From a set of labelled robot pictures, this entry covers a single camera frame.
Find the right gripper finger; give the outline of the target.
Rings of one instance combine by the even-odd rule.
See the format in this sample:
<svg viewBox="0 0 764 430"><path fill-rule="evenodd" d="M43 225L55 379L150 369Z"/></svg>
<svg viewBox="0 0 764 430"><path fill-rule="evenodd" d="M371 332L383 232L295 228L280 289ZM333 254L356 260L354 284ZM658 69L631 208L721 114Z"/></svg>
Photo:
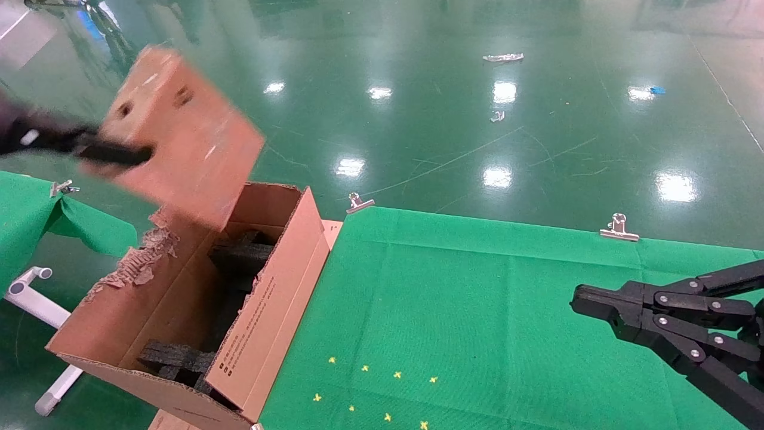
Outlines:
<svg viewBox="0 0 764 430"><path fill-rule="evenodd" d="M763 261L686 278L668 285L628 281L618 290L591 285L575 288L571 308L579 315L636 323L648 317L673 317L705 328L743 328L762 318L762 303L737 296L762 289Z"/></svg>
<svg viewBox="0 0 764 430"><path fill-rule="evenodd" d="M673 317L616 317L615 336L644 346L748 429L763 425L762 344Z"/></svg>

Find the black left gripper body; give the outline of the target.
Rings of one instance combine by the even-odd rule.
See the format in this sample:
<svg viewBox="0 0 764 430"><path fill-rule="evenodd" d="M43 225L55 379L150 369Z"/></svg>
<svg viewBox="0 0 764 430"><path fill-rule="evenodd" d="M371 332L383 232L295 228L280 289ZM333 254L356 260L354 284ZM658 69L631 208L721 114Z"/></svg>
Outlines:
<svg viewBox="0 0 764 430"><path fill-rule="evenodd" d="M31 151L33 142L23 139L32 130L29 125L32 106L9 96L1 96L1 156L17 152Z"/></svg>

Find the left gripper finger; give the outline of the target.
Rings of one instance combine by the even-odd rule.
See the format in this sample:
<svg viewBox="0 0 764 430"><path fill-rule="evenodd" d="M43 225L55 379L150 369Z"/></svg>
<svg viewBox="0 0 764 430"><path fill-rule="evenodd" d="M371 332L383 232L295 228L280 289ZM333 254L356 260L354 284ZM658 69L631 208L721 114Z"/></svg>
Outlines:
<svg viewBox="0 0 764 430"><path fill-rule="evenodd" d="M71 155L101 164L117 164L133 168L153 157L153 145L115 141L99 136L90 125L38 126L36 149Z"/></svg>

